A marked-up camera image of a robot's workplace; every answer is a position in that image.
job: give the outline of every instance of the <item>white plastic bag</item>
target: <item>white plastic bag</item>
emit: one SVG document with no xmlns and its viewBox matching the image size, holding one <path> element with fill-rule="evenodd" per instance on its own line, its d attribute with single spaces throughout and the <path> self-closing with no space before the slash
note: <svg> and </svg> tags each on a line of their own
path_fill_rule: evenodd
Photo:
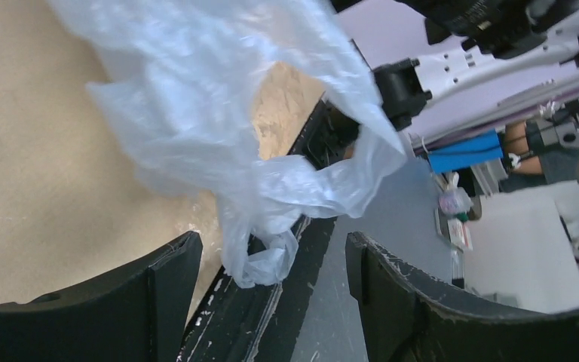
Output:
<svg viewBox="0 0 579 362">
<path fill-rule="evenodd" d="M 404 162 L 371 73 L 321 0 L 49 2 L 74 34 L 140 59 L 134 77 L 88 90 L 141 182 L 167 195 L 214 192 L 222 261 L 241 287 L 287 276 L 302 213 L 359 217 Z M 260 159 L 250 107 L 277 61 L 320 79 L 364 126 L 352 159 L 319 171 L 298 155 Z M 250 233 L 266 251 L 248 256 Z"/>
</svg>

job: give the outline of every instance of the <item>black cable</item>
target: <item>black cable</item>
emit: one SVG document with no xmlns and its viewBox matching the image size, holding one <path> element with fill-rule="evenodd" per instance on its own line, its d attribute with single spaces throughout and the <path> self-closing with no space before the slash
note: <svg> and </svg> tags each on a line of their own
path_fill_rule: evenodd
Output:
<svg viewBox="0 0 579 362">
<path fill-rule="evenodd" d="M 549 129 L 555 128 L 556 126 L 559 126 L 561 124 L 561 122 L 563 122 L 565 119 L 571 117 L 572 112 L 573 111 L 568 112 L 566 115 L 559 118 L 558 121 L 554 120 L 553 117 L 550 118 L 552 121 L 551 121 L 551 125 L 549 127 L 539 128 L 538 130 L 535 130 L 535 131 L 532 131 L 529 133 L 525 133 L 524 136 L 520 136 L 520 137 L 511 139 L 511 140 L 507 140 L 507 141 L 503 142 L 502 144 L 492 146 L 492 147 L 489 147 L 487 149 L 477 149 L 477 150 L 473 150 L 473 151 L 456 151 L 456 152 L 432 151 L 432 152 L 429 152 L 428 155 L 438 155 L 438 156 L 480 155 L 481 153 L 487 153 L 487 152 L 495 151 L 496 149 L 502 148 L 502 147 L 509 145 L 511 143 L 518 142 L 520 140 L 524 140 L 527 138 L 527 136 L 533 136 L 535 134 L 540 134 L 545 130 L 549 130 Z"/>
</svg>

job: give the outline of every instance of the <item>beige tabletop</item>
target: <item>beige tabletop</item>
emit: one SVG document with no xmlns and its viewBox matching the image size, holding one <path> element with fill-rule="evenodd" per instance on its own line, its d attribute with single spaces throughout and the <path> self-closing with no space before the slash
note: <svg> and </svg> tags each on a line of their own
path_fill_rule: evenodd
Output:
<svg viewBox="0 0 579 362">
<path fill-rule="evenodd" d="M 43 0 L 0 0 L 0 303 L 85 281 L 190 229 L 204 244 L 192 308 L 220 267 L 213 196 L 166 199 L 134 181 L 84 89 L 105 80 Z M 321 93 L 288 66 L 270 72 L 253 105 L 263 158 L 287 153 Z"/>
</svg>

